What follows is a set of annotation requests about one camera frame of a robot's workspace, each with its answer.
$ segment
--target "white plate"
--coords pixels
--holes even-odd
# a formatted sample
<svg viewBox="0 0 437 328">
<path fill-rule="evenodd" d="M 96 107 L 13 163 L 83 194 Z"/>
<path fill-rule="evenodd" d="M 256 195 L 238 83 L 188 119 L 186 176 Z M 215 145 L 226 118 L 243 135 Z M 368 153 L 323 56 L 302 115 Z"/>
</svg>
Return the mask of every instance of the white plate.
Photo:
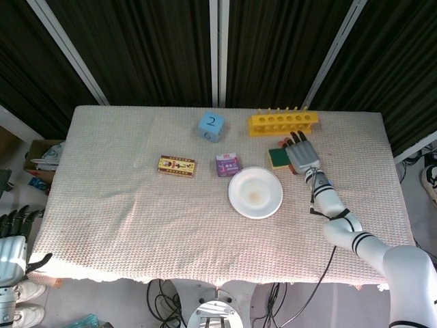
<svg viewBox="0 0 437 328">
<path fill-rule="evenodd" d="M 262 167 L 239 171 L 229 183 L 229 200 L 241 215 L 265 219 L 281 206 L 283 191 L 279 179 Z"/>
</svg>

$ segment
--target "yellow test tube rack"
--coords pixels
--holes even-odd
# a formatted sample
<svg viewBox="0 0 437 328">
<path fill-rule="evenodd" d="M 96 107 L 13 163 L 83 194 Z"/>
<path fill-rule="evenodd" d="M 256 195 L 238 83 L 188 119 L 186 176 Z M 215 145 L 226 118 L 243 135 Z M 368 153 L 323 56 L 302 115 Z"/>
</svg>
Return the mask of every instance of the yellow test tube rack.
<svg viewBox="0 0 437 328">
<path fill-rule="evenodd" d="M 317 111 L 298 111 L 297 107 L 293 110 L 286 109 L 267 109 L 262 113 L 258 109 L 258 114 L 248 118 L 249 137 L 265 137 L 268 135 L 286 135 L 290 132 L 302 131 L 305 134 L 311 133 L 311 125 L 319 122 Z"/>
</svg>

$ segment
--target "curtain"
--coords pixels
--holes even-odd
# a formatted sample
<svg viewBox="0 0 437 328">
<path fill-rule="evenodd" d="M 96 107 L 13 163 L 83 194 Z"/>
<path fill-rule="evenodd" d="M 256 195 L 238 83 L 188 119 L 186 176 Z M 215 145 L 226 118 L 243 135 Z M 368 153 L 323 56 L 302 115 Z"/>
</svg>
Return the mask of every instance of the curtain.
<svg viewBox="0 0 437 328">
<path fill-rule="evenodd" d="M 437 1 L 369 1 L 311 109 L 381 112 L 395 156 L 437 130 Z"/>
<path fill-rule="evenodd" d="M 227 107 L 300 106 L 351 3 L 231 1 Z"/>
<path fill-rule="evenodd" d="M 112 105 L 212 105 L 208 0 L 48 0 Z"/>
<path fill-rule="evenodd" d="M 96 101 L 25 0 L 0 0 L 0 104 L 47 139 Z"/>
</svg>

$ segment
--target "textured tablecloth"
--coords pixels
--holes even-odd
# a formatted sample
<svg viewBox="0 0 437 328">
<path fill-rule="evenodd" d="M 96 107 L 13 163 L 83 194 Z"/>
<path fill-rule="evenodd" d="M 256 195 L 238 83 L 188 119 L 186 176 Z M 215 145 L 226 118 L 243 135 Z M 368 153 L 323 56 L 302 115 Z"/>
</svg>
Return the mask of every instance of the textured tablecloth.
<svg viewBox="0 0 437 328">
<path fill-rule="evenodd" d="M 197 136 L 200 108 L 77 107 L 31 261 L 51 277 L 110 281 L 197 279 L 220 286 L 316 282 L 332 251 L 326 219 L 309 214 L 302 176 L 275 170 L 283 203 L 273 216 L 239 215 L 216 174 L 217 154 L 237 152 L 243 167 L 270 168 L 280 137 L 249 138 L 250 109 L 213 109 L 224 138 Z M 363 229 L 389 245 L 412 244 L 390 145 L 379 113 L 319 112 L 309 140 L 344 204 Z M 195 177 L 157 172 L 160 155 L 197 161 Z M 379 284 L 385 279 L 338 249 L 324 282 Z"/>
</svg>

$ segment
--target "shoe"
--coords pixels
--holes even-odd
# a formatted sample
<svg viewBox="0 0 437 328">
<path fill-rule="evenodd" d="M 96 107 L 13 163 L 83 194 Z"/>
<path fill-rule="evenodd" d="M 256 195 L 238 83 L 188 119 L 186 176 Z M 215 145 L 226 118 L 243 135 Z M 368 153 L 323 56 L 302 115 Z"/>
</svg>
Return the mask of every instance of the shoe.
<svg viewBox="0 0 437 328">
<path fill-rule="evenodd" d="M 430 165 L 422 171 L 422 185 L 437 206 L 437 165 Z"/>
<path fill-rule="evenodd" d="M 31 328 L 39 325 L 44 318 L 44 308 L 41 305 L 17 305 L 12 328 Z"/>
<path fill-rule="evenodd" d="M 30 280 L 19 282 L 14 288 L 16 302 L 21 303 L 31 299 L 36 299 L 38 296 L 42 295 L 45 290 L 46 286 L 35 284 Z"/>
</svg>

